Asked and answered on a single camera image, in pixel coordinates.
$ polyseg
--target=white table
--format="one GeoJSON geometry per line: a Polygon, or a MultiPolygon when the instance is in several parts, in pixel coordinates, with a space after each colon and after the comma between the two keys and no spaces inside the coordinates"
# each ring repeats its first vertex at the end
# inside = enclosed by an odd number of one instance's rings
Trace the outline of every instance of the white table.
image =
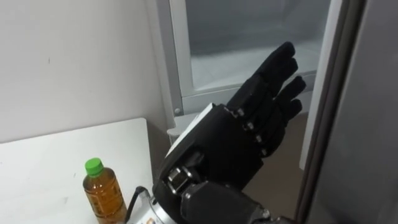
{"type": "Polygon", "coordinates": [[[126,205],[152,187],[142,118],[0,144],[0,223],[98,223],[82,186],[92,157],[115,171],[126,205]]]}

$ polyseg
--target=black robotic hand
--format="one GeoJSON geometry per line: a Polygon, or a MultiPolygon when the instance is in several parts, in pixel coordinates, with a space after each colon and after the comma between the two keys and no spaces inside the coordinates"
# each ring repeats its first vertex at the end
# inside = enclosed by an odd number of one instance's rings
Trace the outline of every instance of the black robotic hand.
{"type": "Polygon", "coordinates": [[[226,105],[255,137],[263,156],[274,153],[283,140],[287,123],[302,110],[300,100],[294,100],[305,88],[302,77],[295,77],[280,91],[298,69],[294,54],[292,43],[282,44],[226,105]]]}
{"type": "Polygon", "coordinates": [[[160,206],[178,224],[181,199],[191,186],[203,182],[243,187],[283,140],[289,120],[302,109],[294,98],[304,90],[301,77],[282,90],[297,71],[294,46],[281,45],[268,56],[227,105],[218,105],[180,139],[165,158],[152,188],[160,206]]]}

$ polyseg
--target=plastic bottle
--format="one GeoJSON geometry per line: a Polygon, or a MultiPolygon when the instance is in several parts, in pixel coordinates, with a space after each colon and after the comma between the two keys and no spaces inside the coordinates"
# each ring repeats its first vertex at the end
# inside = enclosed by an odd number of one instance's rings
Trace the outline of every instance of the plastic bottle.
{"type": "Polygon", "coordinates": [[[104,167],[98,158],[88,160],[85,167],[83,187],[98,222],[123,222],[127,209],[113,170],[104,167]]]}

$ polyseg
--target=label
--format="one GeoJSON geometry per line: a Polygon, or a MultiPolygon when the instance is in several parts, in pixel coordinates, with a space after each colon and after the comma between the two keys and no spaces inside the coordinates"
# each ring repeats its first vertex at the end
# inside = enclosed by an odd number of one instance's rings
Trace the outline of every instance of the label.
{"type": "Polygon", "coordinates": [[[97,217],[107,217],[118,212],[124,200],[117,181],[112,186],[96,194],[86,193],[91,207],[97,217]]]}

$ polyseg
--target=white wall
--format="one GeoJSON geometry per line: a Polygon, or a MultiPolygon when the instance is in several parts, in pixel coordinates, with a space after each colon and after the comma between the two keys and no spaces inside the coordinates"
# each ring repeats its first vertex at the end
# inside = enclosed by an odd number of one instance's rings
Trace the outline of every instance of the white wall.
{"type": "Polygon", "coordinates": [[[141,116],[164,141],[145,0],[0,1],[0,102],[0,142],[141,116]]]}

